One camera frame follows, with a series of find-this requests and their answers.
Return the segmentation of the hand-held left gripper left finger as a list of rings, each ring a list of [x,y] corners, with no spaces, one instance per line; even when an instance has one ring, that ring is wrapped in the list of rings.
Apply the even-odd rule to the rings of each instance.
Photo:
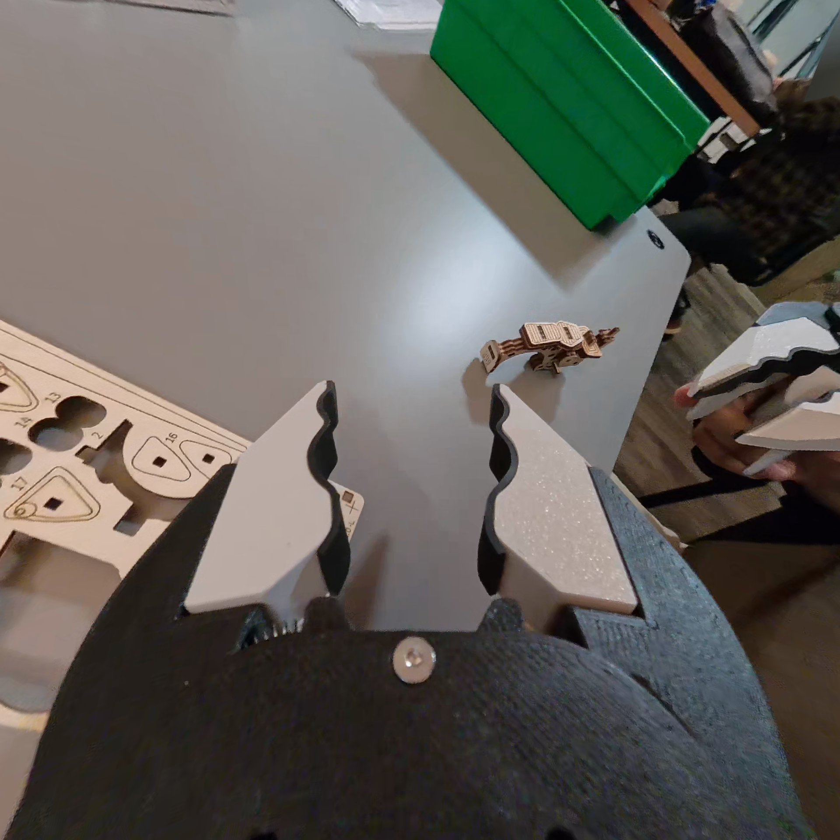
[[[238,458],[185,597],[191,614],[259,604],[300,623],[313,599],[341,592],[351,551],[333,432],[338,400],[321,381]]]

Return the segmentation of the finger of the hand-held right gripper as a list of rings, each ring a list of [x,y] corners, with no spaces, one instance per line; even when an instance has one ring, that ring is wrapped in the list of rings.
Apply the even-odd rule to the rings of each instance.
[[[759,383],[742,383],[719,395],[698,400],[688,413],[705,417],[742,396],[771,390],[738,437],[741,445],[792,453],[838,451],[839,373],[813,371],[792,376],[772,374]]]
[[[838,353],[838,340],[813,320],[787,320],[749,328],[701,372],[690,397],[711,397],[772,375],[802,375],[811,362]]]

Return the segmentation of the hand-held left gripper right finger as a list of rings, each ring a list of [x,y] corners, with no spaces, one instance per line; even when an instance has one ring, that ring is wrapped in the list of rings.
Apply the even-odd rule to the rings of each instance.
[[[490,471],[478,548],[488,594],[539,632],[566,607],[632,615],[637,594],[587,461],[507,385],[490,399]]]

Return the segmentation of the small wooden puzzle model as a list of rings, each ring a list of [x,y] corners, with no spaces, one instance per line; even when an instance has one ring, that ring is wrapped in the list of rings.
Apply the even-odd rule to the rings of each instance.
[[[619,328],[594,332],[585,325],[566,321],[525,322],[517,338],[485,343],[479,351],[479,358],[490,374],[502,362],[527,354],[532,370],[558,375],[564,368],[600,359],[603,349],[615,340],[619,332]]]

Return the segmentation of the grey desk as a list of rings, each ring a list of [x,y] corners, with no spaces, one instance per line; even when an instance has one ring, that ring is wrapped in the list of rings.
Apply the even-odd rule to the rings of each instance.
[[[348,614],[473,629],[492,384],[611,472],[687,253],[647,209],[581,226],[428,34],[237,6],[2,2],[2,319],[249,439],[334,381]],[[485,371],[557,321],[620,332]]]

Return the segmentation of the person's right hand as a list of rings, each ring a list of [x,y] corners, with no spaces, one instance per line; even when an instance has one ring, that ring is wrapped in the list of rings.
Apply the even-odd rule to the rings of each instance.
[[[682,385],[675,393],[675,404],[691,408],[697,404],[691,395],[694,382]],[[737,439],[753,424],[752,416],[779,391],[784,382],[749,392],[695,421],[692,439],[699,450],[717,467],[743,475],[744,471],[763,454],[763,449],[738,443]],[[798,480],[797,466],[791,459],[783,459],[760,471],[754,478],[783,482]]]

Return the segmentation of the black chair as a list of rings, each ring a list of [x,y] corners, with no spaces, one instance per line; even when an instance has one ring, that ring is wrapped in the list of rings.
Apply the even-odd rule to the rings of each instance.
[[[640,498],[643,508],[659,508],[702,498],[730,495],[769,485],[767,480],[710,479],[692,486],[646,495]],[[777,545],[839,544],[839,516],[821,502],[812,499],[800,486],[785,482],[780,506],[726,528],[711,532],[698,542],[768,543]]]

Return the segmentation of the wooden puzzle sheet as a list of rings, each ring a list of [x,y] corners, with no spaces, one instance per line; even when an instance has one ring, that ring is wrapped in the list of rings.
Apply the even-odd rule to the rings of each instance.
[[[135,534],[121,532],[133,505],[129,492],[79,456],[101,452],[122,427],[128,429],[120,459],[129,483],[166,501],[193,499],[252,445],[2,322],[2,441],[30,453],[27,463],[2,475],[2,549],[23,535],[127,576],[169,524],[152,516]],[[350,540],[364,500],[329,479]]]

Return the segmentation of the person's brown shirt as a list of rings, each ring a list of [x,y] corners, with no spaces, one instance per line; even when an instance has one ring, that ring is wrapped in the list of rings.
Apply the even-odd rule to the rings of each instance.
[[[703,541],[684,558],[763,682],[803,811],[838,839],[838,547]]]

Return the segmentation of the green plastic bin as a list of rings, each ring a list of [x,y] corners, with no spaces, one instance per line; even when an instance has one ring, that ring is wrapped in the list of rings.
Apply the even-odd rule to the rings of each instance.
[[[587,229],[646,205],[710,122],[598,1],[446,1],[430,56]]]

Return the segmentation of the white paper sheet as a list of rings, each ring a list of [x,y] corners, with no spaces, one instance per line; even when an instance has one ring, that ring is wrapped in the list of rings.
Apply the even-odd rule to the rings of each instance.
[[[443,4],[439,1],[334,1],[358,26],[385,32],[433,32]]]

